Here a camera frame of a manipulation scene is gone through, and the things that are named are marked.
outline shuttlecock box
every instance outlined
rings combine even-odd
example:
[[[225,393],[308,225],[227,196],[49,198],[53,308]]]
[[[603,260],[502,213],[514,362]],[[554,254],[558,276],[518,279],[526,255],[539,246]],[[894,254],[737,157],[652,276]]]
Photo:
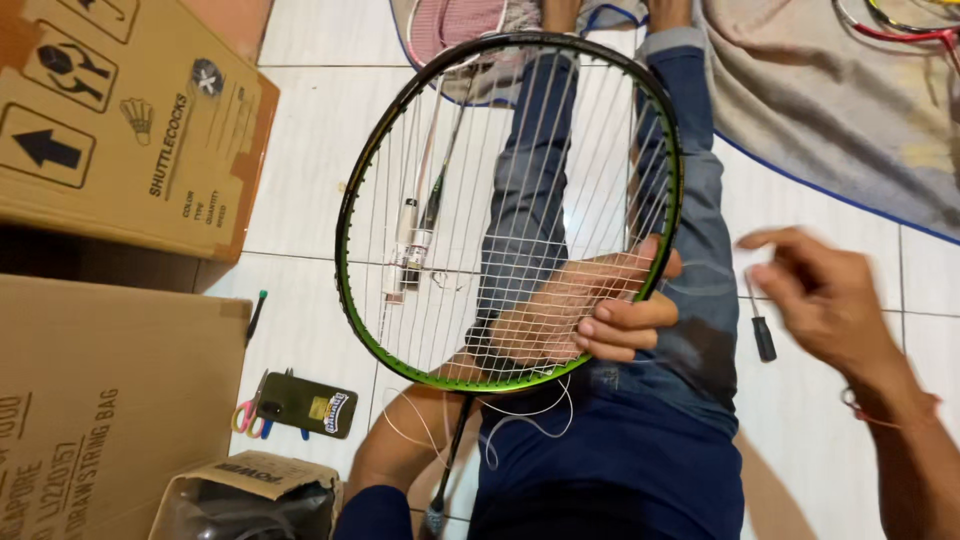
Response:
[[[276,86],[177,0],[5,0],[0,28],[0,220],[239,258]]]

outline navy shirt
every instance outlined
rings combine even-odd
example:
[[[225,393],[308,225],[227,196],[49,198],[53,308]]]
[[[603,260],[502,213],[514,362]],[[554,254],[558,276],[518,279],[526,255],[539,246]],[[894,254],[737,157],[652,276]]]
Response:
[[[601,392],[574,404],[558,439],[524,422],[495,433],[499,464],[480,466],[470,538],[739,538],[741,461],[725,433],[642,393]],[[487,410],[482,431],[500,418]],[[568,418],[561,404],[537,420],[560,432]],[[335,535],[412,537],[406,498],[386,486],[352,499]]]

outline green racket frame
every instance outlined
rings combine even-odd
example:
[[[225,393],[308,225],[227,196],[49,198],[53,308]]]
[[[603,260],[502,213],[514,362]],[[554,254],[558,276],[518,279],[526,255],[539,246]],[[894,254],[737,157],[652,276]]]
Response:
[[[424,66],[423,69],[407,83],[387,111],[384,112],[380,121],[377,122],[376,127],[373,128],[373,132],[367,139],[367,144],[360,153],[360,157],[357,159],[356,165],[353,167],[353,172],[350,174],[349,182],[347,183],[344,200],[340,206],[340,215],[337,219],[337,237],[334,249],[336,264],[335,279],[337,289],[340,293],[340,305],[349,320],[350,326],[353,328],[353,332],[380,362],[395,373],[413,382],[420,382],[445,390],[467,393],[519,390],[556,379],[583,365],[591,358],[590,354],[583,353],[576,359],[569,361],[563,367],[553,368],[549,374],[520,374],[517,377],[497,382],[482,380],[468,382],[464,380],[438,378],[408,365],[384,349],[364,324],[353,303],[347,261],[347,255],[349,253],[347,244],[349,241],[350,217],[353,215],[353,205],[357,199],[357,191],[360,184],[364,182],[367,169],[371,165],[372,157],[376,154],[384,137],[392,129],[395,120],[406,110],[406,107],[420,95],[437,76],[449,67],[457,65],[479,53],[518,46],[539,46],[575,51],[606,61],[610,65],[615,65],[633,76],[635,88],[642,91],[647,98],[651,100],[651,105],[657,110],[663,137],[667,142],[665,145],[668,149],[667,158],[671,165],[668,186],[670,196],[666,204],[665,225],[662,232],[660,249],[651,264],[648,279],[634,297],[635,302],[647,300],[650,298],[650,295],[653,294],[654,289],[660,282],[663,270],[666,268],[670,249],[673,247],[673,239],[680,223],[680,209],[684,196],[684,161],[682,159],[676,113],[667,98],[666,92],[646,68],[603,45],[579,37],[539,32],[518,32],[481,37],[442,52],[436,59]]]

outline red string bracelet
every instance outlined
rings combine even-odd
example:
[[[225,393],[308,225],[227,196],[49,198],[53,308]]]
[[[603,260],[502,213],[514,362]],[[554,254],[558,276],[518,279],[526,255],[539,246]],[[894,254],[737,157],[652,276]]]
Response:
[[[940,396],[936,394],[926,394],[931,396],[934,399],[933,402],[933,414],[937,413],[937,405],[939,405],[943,400],[940,399]],[[893,428],[899,430],[900,426],[892,422],[884,422],[883,420],[877,420],[876,418],[867,414],[861,407],[860,404],[856,402],[856,398],[853,395],[853,389],[849,386],[844,388],[843,392],[840,393],[840,401],[844,405],[848,406],[850,410],[853,411],[853,418],[860,420],[862,422],[870,422],[871,424],[877,424],[878,426],[884,426],[885,428]]]

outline black screwdriver handle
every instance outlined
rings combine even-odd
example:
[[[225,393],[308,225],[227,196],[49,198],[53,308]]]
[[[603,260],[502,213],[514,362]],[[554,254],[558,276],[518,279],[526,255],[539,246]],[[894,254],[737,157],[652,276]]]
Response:
[[[763,317],[754,317],[753,321],[756,350],[760,353],[760,359],[764,362],[776,360],[777,349],[774,347],[774,338],[770,335],[770,329],[767,328],[767,321]]]

